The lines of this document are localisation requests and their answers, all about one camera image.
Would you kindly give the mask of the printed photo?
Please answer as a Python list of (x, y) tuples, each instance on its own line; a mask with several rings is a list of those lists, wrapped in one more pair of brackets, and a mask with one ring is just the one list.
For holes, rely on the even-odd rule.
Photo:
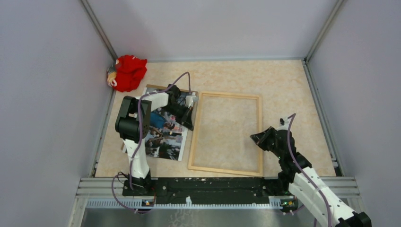
[[(186, 96), (190, 91), (181, 92), (182, 96)], [(182, 160), (189, 130), (178, 124), (175, 116), (162, 109), (168, 102), (166, 89), (146, 88), (143, 95), (144, 98), (125, 96), (115, 123), (128, 158), (146, 155)]]

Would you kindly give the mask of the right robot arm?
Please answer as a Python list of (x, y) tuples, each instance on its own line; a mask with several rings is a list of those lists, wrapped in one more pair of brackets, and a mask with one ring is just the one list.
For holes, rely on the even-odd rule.
[(281, 172), (277, 180), (266, 187), (269, 193), (295, 196), (322, 226), (372, 226), (371, 218), (365, 212), (357, 212), (344, 204), (307, 158), (297, 151), (289, 127), (269, 127), (250, 135), (250, 138), (261, 150), (272, 152), (278, 158)]

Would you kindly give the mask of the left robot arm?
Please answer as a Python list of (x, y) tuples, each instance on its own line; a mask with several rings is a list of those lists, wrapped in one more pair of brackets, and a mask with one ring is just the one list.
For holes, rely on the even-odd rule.
[(181, 130), (193, 130), (192, 111), (197, 96), (177, 86), (146, 91), (139, 97), (125, 96), (117, 115), (115, 130), (123, 140), (130, 163), (127, 188), (147, 195), (152, 188), (146, 150), (176, 140), (181, 148)]

